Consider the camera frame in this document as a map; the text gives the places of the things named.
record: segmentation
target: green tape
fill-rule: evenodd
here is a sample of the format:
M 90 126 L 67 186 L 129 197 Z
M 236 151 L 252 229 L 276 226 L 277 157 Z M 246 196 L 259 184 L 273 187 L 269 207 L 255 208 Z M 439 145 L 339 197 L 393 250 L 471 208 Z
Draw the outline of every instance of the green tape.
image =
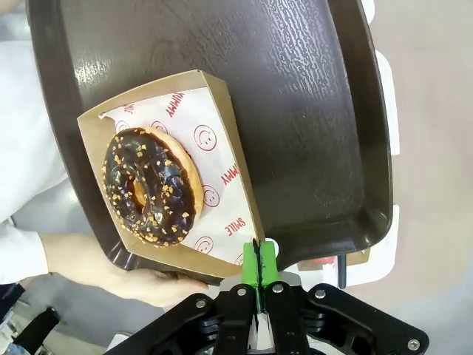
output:
M 259 244 L 261 255 L 262 286 L 279 281 L 279 273 L 276 265 L 276 251 L 272 242 L 261 242 Z
M 253 243 L 245 243 L 243 246 L 242 282 L 254 288 L 258 287 L 258 262 L 254 254 Z

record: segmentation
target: white shirt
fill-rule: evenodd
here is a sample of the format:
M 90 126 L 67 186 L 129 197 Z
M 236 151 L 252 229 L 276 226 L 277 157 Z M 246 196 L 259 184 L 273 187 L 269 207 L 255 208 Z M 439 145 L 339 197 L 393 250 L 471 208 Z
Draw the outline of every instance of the white shirt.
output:
M 67 177 L 28 41 L 0 42 L 0 284 L 46 274 L 35 231 L 9 221 L 32 197 Z

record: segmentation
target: screw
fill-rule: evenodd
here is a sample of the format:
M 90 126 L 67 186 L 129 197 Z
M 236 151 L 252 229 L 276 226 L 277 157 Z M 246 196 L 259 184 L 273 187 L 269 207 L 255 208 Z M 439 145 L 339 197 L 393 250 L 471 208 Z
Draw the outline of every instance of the screw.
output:
M 407 347 L 409 350 L 412 350 L 412 351 L 419 350 L 419 348 L 421 347 L 421 342 L 419 342 L 417 339 L 411 339 L 407 343 Z
M 198 300 L 195 304 L 197 308 L 204 308 L 205 307 L 205 300 Z
M 284 291 L 284 287 L 280 283 L 277 283 L 273 286 L 273 292 L 275 294 L 280 294 L 283 291 Z
M 317 290 L 316 291 L 316 299 L 321 300 L 322 298 L 325 298 L 327 294 L 325 293 L 324 290 Z

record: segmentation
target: donut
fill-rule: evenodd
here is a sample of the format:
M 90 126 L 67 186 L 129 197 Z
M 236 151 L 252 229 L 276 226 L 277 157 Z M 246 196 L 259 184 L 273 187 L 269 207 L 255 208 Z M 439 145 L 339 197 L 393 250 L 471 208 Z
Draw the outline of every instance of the donut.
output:
M 198 221 L 203 189 L 183 146 L 159 129 L 116 134 L 103 161 L 103 188 L 120 226 L 155 247 L 182 242 Z

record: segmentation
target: chocolate glaze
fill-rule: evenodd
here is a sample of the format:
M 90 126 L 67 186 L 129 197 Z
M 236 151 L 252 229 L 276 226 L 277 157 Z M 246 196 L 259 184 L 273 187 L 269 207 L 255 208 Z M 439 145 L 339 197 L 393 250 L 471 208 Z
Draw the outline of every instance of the chocolate glaze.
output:
M 135 179 L 144 189 L 144 205 L 137 199 Z M 144 243 L 177 244 L 194 224 L 194 193 L 187 172 L 147 129 L 126 129 L 114 136 L 103 162 L 103 188 L 122 228 Z

